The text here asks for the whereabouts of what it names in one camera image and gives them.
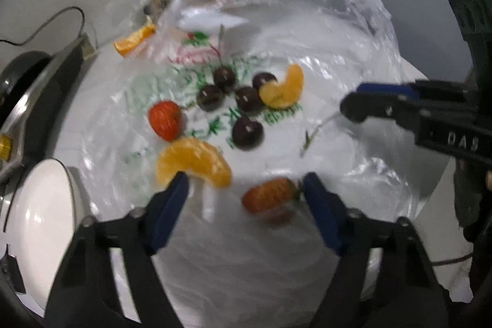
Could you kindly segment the large mandarin segment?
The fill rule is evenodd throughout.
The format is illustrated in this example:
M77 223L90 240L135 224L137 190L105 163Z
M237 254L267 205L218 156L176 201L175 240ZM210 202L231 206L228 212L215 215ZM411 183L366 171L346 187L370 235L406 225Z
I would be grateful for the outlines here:
M225 188L232 182L232 171L221 152L206 141L194 137L180 138L158 154L155 177L161 187L178 172L206 181L211 187Z

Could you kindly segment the red strawberry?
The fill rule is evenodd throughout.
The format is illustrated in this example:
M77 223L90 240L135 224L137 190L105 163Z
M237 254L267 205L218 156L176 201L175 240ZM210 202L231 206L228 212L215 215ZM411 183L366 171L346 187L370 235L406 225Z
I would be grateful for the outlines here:
M178 138L182 126L180 107L173 101L160 101L148 110L149 125L154 133L164 141Z
M298 183L279 177L248 189L241 202L247 212L259 214L277 209L290 201L297 201L300 195L301 187Z

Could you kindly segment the small mandarin segment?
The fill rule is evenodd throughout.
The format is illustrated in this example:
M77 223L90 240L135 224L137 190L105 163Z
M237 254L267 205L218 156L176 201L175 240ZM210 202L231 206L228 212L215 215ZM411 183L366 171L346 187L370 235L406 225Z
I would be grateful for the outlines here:
M273 109L292 107L301 97L304 89L304 72L297 64L290 64L281 82L269 81L259 89L262 102Z

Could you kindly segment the dark cherry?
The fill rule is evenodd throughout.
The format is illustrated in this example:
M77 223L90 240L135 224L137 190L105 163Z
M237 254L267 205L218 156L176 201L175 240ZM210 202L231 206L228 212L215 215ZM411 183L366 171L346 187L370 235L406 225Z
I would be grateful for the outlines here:
M257 73L253 76L252 84L253 87L258 91L264 84L270 81L277 81L277 78L272 73Z
M237 82L236 74L230 67L217 67L213 71L213 82L223 93L230 93Z
M197 105L205 112L218 109L224 102L224 93L213 84L202 86L196 96Z
M232 141L241 150L257 147L264 138L264 127L258 121L241 117L233 124Z
M234 94L238 109L246 114L255 114L264 106L258 91L254 87L240 87Z

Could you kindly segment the cherry stem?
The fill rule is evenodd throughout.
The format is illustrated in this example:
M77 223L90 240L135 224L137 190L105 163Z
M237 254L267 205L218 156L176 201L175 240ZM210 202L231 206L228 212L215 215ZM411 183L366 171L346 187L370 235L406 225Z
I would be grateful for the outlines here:
M319 131L326 126L327 124L331 123L334 121L337 117L339 116L339 113L332 113L331 115L327 116L324 118L320 123L318 123L311 132L306 131L304 134L304 143L300 149L300 157L303 157L308 151L312 141L314 141L314 138L318 135Z

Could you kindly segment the clear printed plastic bag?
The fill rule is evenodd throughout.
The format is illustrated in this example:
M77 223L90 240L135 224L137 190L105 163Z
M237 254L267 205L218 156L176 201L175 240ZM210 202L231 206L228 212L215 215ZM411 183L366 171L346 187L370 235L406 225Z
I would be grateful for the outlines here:
M211 187L192 178L168 245L153 264L186 327L291 327L314 314L338 259L324 245L306 204L274 226L250 215L241 196L277 177L299 181L316 172L346 205L385 221L415 218L428 201L444 158L418 149L392 121L356 125L340 114L300 157L304 134L364 81L400 83L417 77L399 55L391 17L380 0L175 0L157 32L123 58L109 44L114 19L129 23L133 0L115 0L100 18L98 57L82 77L66 114L58 158L79 170L90 208L106 221L147 204L166 142L147 120L153 104L184 109L183 138L216 147L232 182ZM251 150L233 144L241 111L233 96L212 112L196 103L217 67L230 67L239 87L257 73L304 72L300 99L266 107Z

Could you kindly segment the white ceramic plate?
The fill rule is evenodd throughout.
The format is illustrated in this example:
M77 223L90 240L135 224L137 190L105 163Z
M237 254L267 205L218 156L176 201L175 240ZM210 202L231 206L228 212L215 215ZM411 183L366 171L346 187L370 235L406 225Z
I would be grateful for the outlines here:
M20 298L39 315L86 210L73 174L54 158L36 164L16 189L7 217L7 244L24 285Z

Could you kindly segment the induction cooker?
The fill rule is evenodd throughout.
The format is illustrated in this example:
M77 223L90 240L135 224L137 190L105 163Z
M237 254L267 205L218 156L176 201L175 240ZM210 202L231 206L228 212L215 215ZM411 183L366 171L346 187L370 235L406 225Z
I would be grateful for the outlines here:
M94 48L83 34L59 53L27 89L1 125L1 182L41 161L55 123Z

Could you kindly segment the orange peel piece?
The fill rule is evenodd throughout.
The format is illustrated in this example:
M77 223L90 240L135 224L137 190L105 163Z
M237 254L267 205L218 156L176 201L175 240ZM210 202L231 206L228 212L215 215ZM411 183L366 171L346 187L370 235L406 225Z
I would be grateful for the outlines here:
M155 30L156 26L152 23L144 25L129 36L115 41L113 46L119 55L125 57L127 54L133 52L142 41L152 36Z

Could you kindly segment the black wok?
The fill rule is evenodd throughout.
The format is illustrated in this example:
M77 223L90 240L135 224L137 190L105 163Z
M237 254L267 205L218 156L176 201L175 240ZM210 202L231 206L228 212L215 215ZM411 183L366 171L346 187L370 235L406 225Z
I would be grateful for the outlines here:
M48 53L29 51L11 61L1 73L1 125L13 107L51 61Z

